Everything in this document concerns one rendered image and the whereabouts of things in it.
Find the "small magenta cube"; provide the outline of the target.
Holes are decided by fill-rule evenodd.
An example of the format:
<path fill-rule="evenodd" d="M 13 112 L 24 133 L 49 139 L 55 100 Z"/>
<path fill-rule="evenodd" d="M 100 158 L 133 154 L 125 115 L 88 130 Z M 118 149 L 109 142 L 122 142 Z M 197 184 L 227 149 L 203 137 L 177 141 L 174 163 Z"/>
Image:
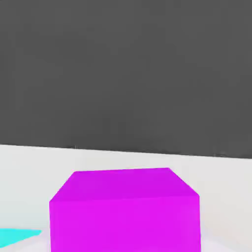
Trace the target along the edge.
<path fill-rule="evenodd" d="M 76 171 L 49 212 L 51 252 L 201 252 L 199 195 L 169 168 Z"/>

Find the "small cyan cube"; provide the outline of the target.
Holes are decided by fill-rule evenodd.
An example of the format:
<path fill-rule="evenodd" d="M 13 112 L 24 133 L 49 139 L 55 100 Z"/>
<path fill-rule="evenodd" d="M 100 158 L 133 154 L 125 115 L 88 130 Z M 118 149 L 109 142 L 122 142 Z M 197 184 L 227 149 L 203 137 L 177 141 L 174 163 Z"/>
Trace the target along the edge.
<path fill-rule="evenodd" d="M 41 230 L 0 228 L 0 248 L 41 234 Z"/>

